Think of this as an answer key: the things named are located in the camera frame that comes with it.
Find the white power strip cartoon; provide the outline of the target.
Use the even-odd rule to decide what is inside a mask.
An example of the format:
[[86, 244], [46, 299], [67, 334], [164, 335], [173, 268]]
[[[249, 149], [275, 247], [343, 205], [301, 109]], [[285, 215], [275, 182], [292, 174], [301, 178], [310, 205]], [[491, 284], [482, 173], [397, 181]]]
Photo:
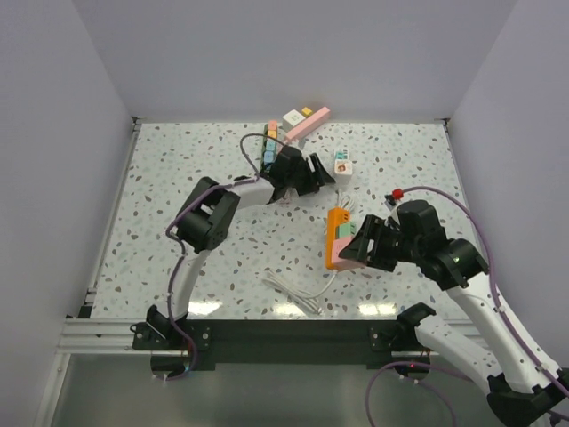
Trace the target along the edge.
[[333, 154], [333, 174], [339, 187], [346, 187], [353, 177], [353, 162], [348, 149], [336, 149]]

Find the orange power strip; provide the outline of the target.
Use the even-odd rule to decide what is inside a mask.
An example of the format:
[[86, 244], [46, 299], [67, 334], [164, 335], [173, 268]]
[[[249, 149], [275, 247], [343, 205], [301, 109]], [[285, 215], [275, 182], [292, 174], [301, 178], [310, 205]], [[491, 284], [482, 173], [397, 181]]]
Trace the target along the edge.
[[336, 206], [328, 211], [327, 223], [326, 223], [326, 239], [325, 239], [325, 267], [328, 270], [333, 270], [331, 264], [331, 255], [332, 255], [333, 241], [336, 239], [335, 230], [338, 225], [344, 222], [352, 222], [350, 220], [350, 213], [348, 210]]

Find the pink power strip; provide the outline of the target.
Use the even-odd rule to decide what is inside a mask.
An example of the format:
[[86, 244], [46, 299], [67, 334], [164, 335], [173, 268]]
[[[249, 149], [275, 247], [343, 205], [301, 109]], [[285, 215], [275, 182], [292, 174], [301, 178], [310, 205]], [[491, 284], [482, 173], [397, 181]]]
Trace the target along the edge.
[[322, 107], [311, 116], [305, 117], [295, 127], [289, 130], [284, 136], [284, 141], [286, 143], [292, 143], [304, 139], [322, 126], [330, 118], [330, 115], [331, 110], [327, 107]]

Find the white cube adapter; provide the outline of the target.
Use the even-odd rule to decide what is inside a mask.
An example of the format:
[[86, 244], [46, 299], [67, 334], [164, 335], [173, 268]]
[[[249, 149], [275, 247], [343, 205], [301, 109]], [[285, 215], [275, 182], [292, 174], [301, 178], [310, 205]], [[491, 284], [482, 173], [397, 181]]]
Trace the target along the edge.
[[305, 117], [297, 109], [292, 109], [282, 116], [282, 128], [288, 133], [304, 120]]

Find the green plug adapter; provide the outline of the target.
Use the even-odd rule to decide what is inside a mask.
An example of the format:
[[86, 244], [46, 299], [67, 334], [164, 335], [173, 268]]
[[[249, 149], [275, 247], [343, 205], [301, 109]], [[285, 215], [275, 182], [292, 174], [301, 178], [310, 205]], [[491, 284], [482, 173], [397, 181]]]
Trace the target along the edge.
[[354, 222], [344, 222], [336, 227], [335, 238], [343, 239], [354, 237], [357, 233], [357, 225]]

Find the pink cube plug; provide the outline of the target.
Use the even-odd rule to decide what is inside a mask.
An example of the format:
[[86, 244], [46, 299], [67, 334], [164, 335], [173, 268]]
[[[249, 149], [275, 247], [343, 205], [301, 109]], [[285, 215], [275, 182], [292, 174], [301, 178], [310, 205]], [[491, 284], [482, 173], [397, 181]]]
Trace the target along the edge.
[[365, 265], [361, 262], [341, 258], [341, 251], [349, 245], [352, 237], [338, 238], [333, 241], [331, 264], [333, 270], [352, 270], [356, 268], [363, 268]]

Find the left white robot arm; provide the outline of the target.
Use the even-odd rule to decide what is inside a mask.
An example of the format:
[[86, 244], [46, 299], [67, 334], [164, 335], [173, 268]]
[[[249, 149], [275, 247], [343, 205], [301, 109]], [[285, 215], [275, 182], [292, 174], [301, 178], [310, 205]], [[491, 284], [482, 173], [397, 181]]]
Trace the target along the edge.
[[143, 322], [131, 326], [135, 350], [181, 350], [196, 352], [196, 339], [186, 325], [188, 308], [200, 271], [207, 258], [228, 236], [240, 209], [271, 205], [289, 189], [298, 196], [316, 194], [335, 183], [316, 154], [304, 157], [299, 149], [285, 146], [267, 171], [253, 169], [221, 184], [210, 177], [200, 179], [165, 236], [180, 246], [164, 299], [148, 308]]

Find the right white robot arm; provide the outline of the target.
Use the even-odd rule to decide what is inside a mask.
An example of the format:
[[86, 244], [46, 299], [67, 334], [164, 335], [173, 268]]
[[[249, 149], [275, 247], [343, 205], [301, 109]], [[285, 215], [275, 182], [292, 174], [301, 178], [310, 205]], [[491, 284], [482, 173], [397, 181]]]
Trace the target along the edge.
[[443, 356], [483, 392], [504, 425], [529, 426], [565, 399], [567, 369], [541, 349], [491, 286], [482, 254], [463, 238], [448, 238], [427, 201], [395, 205], [386, 219], [366, 216], [340, 257], [384, 271], [411, 263], [459, 305], [485, 347], [454, 331], [424, 303], [397, 316], [397, 341], [408, 350], [421, 345]]

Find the green power strip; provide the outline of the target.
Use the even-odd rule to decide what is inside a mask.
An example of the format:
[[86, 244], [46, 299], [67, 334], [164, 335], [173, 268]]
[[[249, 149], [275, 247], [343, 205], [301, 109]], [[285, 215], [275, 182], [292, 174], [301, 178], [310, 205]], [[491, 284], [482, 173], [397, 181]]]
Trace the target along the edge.
[[265, 173], [274, 164], [279, 149], [279, 143], [276, 141], [278, 138], [278, 122], [276, 120], [269, 121], [265, 124], [263, 133], [260, 171]]

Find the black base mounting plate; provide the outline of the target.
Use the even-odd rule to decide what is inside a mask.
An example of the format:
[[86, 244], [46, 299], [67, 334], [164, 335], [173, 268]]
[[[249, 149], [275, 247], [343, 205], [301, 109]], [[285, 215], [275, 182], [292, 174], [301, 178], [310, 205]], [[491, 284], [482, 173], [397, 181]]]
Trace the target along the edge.
[[165, 320], [156, 330], [130, 326], [132, 348], [150, 353], [155, 373], [183, 367], [212, 371], [220, 364], [362, 365], [371, 369], [425, 351], [395, 320], [187, 320], [181, 328], [197, 348]]

